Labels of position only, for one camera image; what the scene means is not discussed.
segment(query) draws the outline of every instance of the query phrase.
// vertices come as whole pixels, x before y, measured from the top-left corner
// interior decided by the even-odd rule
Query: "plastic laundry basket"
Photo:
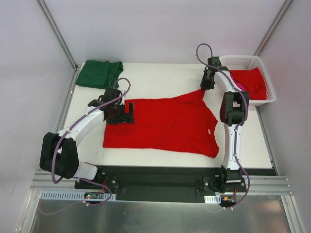
[[[264,78],[267,88],[266,100],[249,100],[249,105],[260,106],[264,103],[270,103],[276,100],[270,77],[260,57],[250,55],[226,55],[219,57],[223,66],[229,70],[246,70],[258,68]]]

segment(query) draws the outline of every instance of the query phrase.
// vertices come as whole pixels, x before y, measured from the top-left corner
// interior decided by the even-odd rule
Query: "white wall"
[[[281,175],[311,232],[311,1],[296,0],[262,54],[277,99],[260,108]]]
[[[72,68],[35,0],[0,1],[0,232],[16,232]]]
[[[195,48],[254,54],[284,0],[46,0],[73,57],[198,63]],[[203,50],[207,58],[208,50]]]

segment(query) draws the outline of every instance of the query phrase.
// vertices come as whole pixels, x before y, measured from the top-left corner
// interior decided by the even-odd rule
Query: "red t-shirt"
[[[250,70],[231,70],[235,82],[242,84],[251,100],[266,100],[267,88],[258,68]]]
[[[134,103],[134,124],[107,125],[105,148],[153,148],[216,157],[217,119],[197,90],[171,99],[126,100]]]

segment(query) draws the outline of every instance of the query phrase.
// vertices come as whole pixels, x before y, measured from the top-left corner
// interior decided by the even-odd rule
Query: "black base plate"
[[[105,172],[103,182],[117,194],[117,200],[204,203],[204,196],[215,192],[205,183],[219,174],[220,168],[97,166]],[[275,176],[274,169],[247,169],[249,175]],[[77,189],[100,187],[85,182],[75,184]],[[238,186],[238,192],[246,187]]]

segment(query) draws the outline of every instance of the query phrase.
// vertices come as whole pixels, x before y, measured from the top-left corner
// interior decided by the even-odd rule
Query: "cable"
[[[98,107],[96,108],[93,108],[92,110],[90,110],[87,115],[83,115],[82,117],[80,117],[76,122],[74,122],[70,128],[69,128],[69,131],[71,131],[77,124],[79,124],[79,122],[81,120],[83,120],[85,117],[87,117],[88,115],[90,115],[91,113],[93,113],[94,111],[96,111],[97,109],[100,109],[102,107],[105,107],[113,102],[115,102],[116,100],[119,100],[121,99],[123,96],[125,96],[128,91],[130,90],[131,88],[131,83],[130,81],[127,79],[127,78],[119,78],[118,80],[115,81],[115,83],[113,84],[113,87],[118,83],[119,80],[126,80],[128,82],[128,88],[127,90],[122,94],[120,95],[119,97],[116,97],[115,99],[111,100],[111,101],[108,101],[107,103],[103,103],[102,105],[99,105]],[[59,178],[58,180],[55,179],[55,162],[56,162],[56,156],[57,156],[57,151],[59,150],[59,147],[60,147],[60,144],[62,143],[62,141],[64,140],[64,138],[66,137],[66,135],[68,134],[68,131],[66,131],[62,136],[61,138],[59,139],[59,141],[57,142],[56,144],[56,147],[55,147],[55,150],[54,150],[54,154],[53,154],[53,159],[52,159],[52,181],[53,183],[59,183],[61,180],[62,180],[62,177]]]
[[[209,50],[210,50],[210,56],[212,57],[213,56],[213,50],[212,50],[212,47],[209,45],[209,44],[206,44],[206,43],[201,43],[198,45],[198,47],[196,48],[196,50],[198,51],[198,49],[202,46],[202,45],[206,45],[209,47]]]
[[[241,126],[241,125],[247,120],[247,116],[248,116],[247,101],[246,101],[246,99],[245,99],[243,93],[242,93],[239,89],[237,89],[237,88],[234,86],[234,84],[232,83],[231,79],[230,79],[222,70],[218,69],[217,67],[211,66],[211,65],[209,65],[209,64],[207,64],[207,63],[205,63],[205,62],[203,62],[203,61],[199,58],[198,50],[199,50],[199,48],[200,48],[201,45],[207,45],[207,46],[210,48],[210,51],[211,51],[211,54],[212,54],[212,49],[211,49],[210,45],[205,44],[205,43],[202,43],[202,44],[198,45],[198,47],[196,47],[196,58],[199,60],[199,62],[201,62],[203,65],[206,65],[208,68],[214,69],[214,70],[220,72],[221,74],[223,74],[223,75],[227,78],[227,80],[229,81],[229,83],[230,83],[230,85],[232,86],[232,88],[233,88],[235,91],[237,91],[237,92],[241,95],[242,100],[243,100],[243,102],[244,102],[244,104],[245,104],[245,116],[244,116],[244,119],[243,119],[239,124],[237,124],[237,126],[236,126],[236,128],[235,128],[235,133],[234,133],[234,134],[235,134],[235,137],[234,137],[234,157],[235,157],[235,160],[236,160],[237,164],[239,165],[240,169],[241,169],[241,170],[244,172],[244,174],[246,175],[247,180],[248,180],[248,184],[247,184],[247,189],[246,189],[246,192],[245,192],[244,196],[235,204],[235,205],[237,205],[238,203],[240,203],[240,202],[246,197],[246,195],[247,195],[248,192],[249,192],[249,188],[250,188],[250,178],[249,178],[249,175],[248,175],[248,173],[245,171],[245,169],[242,167],[242,165],[240,164],[240,162],[239,162],[239,160],[238,160],[238,158],[237,158],[237,137],[238,137],[238,132],[237,132],[237,131],[238,131],[238,127]]]

